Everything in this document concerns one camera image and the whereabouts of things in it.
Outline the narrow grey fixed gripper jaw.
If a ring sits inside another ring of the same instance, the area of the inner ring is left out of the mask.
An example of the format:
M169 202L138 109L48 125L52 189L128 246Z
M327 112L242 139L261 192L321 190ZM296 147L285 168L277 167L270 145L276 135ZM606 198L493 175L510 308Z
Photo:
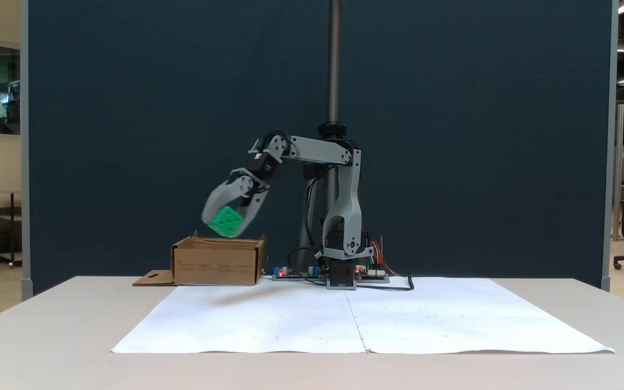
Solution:
M235 208L235 212L241 216L241 221L233 233L233 237L240 237L253 220L256 219L268 193L269 188L263 188L248 198L241 198L240 204Z

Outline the wide grey moving gripper jaw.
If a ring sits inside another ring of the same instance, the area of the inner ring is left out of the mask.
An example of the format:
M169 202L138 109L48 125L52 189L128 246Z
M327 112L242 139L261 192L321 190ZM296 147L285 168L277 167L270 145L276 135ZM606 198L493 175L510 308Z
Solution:
M232 180L226 180L213 190L206 199L205 206L201 211L201 221L204 224L210 223L218 214L220 209L226 206L232 207L231 200L236 197L236 188Z

